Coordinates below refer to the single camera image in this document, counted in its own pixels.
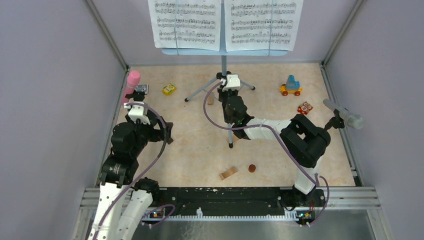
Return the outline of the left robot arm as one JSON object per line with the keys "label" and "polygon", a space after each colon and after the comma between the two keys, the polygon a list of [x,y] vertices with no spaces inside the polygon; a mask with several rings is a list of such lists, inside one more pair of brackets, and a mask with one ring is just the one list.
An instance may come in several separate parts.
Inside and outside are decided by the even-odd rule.
{"label": "left robot arm", "polygon": [[171,144],[174,124],[147,114],[140,119],[118,123],[112,130],[110,153],[102,165],[98,206],[89,240],[132,239],[147,208],[159,193],[157,181],[147,177],[133,182],[139,167],[138,156],[149,142]]}

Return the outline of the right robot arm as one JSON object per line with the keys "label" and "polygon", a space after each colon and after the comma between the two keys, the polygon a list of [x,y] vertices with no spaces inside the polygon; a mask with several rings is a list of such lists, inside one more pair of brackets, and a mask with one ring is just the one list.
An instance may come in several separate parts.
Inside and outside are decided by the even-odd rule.
{"label": "right robot arm", "polygon": [[234,135],[244,140],[282,140],[298,172],[290,193],[283,196],[285,206],[297,207],[312,200],[318,180],[318,169],[331,142],[328,131],[315,126],[305,115],[292,119],[266,120],[248,115],[240,96],[220,96],[225,122]]}

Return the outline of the small wooden block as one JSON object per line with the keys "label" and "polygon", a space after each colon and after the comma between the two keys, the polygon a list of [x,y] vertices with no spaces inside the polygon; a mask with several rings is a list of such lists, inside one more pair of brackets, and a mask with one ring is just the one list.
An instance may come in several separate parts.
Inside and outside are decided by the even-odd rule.
{"label": "small wooden block", "polygon": [[215,102],[215,94],[211,92],[209,96],[207,97],[206,104],[211,106],[214,104],[214,102]]}

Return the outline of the wooden block near stand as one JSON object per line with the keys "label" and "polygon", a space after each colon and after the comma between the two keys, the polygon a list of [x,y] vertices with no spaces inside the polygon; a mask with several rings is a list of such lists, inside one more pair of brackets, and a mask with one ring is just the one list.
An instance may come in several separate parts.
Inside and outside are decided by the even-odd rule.
{"label": "wooden block near stand", "polygon": [[230,143],[230,142],[232,142],[232,143],[235,143],[236,141],[238,141],[239,140],[239,138],[232,132],[231,133],[231,135],[227,135],[227,139],[226,139],[226,141],[228,142],[228,143]]}

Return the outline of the yellow owl toy block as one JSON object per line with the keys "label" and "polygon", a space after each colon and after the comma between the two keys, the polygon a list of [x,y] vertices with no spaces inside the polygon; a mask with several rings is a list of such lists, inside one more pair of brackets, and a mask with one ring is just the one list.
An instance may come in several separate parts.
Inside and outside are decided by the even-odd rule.
{"label": "yellow owl toy block", "polygon": [[172,83],[167,84],[162,88],[162,93],[166,96],[172,95],[177,90],[177,87]]}

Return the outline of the wooden arch block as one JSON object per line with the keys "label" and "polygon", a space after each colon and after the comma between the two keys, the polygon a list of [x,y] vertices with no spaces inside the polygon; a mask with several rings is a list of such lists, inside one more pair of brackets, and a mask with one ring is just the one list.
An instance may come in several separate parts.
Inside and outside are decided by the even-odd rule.
{"label": "wooden arch block", "polygon": [[220,177],[221,180],[225,180],[225,179],[229,178],[230,176],[234,175],[237,172],[238,172],[238,169],[235,166],[232,166],[229,169],[227,169],[226,171],[221,172],[219,174],[219,177]]}

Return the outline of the brown wooden cylinder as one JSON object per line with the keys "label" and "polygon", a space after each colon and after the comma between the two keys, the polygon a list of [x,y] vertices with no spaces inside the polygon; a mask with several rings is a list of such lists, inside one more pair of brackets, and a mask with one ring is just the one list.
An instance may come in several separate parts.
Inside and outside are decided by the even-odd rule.
{"label": "brown wooden cylinder", "polygon": [[249,171],[250,173],[254,173],[254,172],[256,171],[256,166],[255,166],[254,164],[250,164],[250,165],[248,166],[248,171]]}

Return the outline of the small grey picture card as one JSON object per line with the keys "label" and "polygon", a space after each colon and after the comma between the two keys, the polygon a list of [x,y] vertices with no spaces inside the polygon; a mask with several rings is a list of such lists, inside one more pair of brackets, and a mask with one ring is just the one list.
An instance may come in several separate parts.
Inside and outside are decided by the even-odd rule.
{"label": "small grey picture card", "polygon": [[140,92],[143,93],[145,95],[147,95],[149,93],[149,84],[138,84],[134,90],[136,92]]}

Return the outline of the blue toy car blocks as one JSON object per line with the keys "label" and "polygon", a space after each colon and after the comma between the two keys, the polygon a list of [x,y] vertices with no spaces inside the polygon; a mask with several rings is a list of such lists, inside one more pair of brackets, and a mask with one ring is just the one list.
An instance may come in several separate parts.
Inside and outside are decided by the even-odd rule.
{"label": "blue toy car blocks", "polygon": [[294,96],[300,96],[302,92],[302,88],[299,81],[296,81],[294,75],[289,75],[284,84],[282,84],[279,88],[279,92],[283,96],[287,96],[289,94],[293,94]]}

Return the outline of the pink microphone on stand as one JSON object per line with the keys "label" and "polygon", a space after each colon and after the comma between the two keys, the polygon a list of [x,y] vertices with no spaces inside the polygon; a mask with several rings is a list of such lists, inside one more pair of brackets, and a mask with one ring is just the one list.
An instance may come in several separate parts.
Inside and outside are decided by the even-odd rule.
{"label": "pink microphone on stand", "polygon": [[126,85],[124,87],[124,92],[121,98],[121,105],[128,103],[130,98],[127,95],[131,95],[135,91],[135,87],[140,84],[141,73],[137,70],[132,70],[129,72],[126,80]]}

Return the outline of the red owl toy block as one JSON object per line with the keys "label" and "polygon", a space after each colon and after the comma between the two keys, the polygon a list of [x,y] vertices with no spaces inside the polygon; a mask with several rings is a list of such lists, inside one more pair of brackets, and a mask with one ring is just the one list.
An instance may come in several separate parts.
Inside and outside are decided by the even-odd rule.
{"label": "red owl toy block", "polygon": [[307,101],[300,104],[297,108],[297,112],[301,115],[307,115],[314,107]]}

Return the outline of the grey microphone on stand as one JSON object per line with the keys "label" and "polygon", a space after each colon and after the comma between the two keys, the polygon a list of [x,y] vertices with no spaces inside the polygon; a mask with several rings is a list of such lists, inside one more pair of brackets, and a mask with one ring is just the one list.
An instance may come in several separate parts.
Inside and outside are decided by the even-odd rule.
{"label": "grey microphone on stand", "polygon": [[345,125],[347,125],[353,129],[359,130],[364,126],[365,121],[359,114],[349,111],[330,99],[324,99],[323,104],[334,113],[334,120],[331,125],[335,129],[344,128]]}

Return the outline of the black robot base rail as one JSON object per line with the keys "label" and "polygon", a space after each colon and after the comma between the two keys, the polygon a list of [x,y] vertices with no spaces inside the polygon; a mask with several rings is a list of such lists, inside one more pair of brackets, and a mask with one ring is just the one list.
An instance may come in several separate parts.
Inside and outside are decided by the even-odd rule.
{"label": "black robot base rail", "polygon": [[314,189],[308,195],[291,187],[168,187],[161,188],[151,207],[174,205],[173,216],[282,216],[288,210],[323,207],[325,194]]}

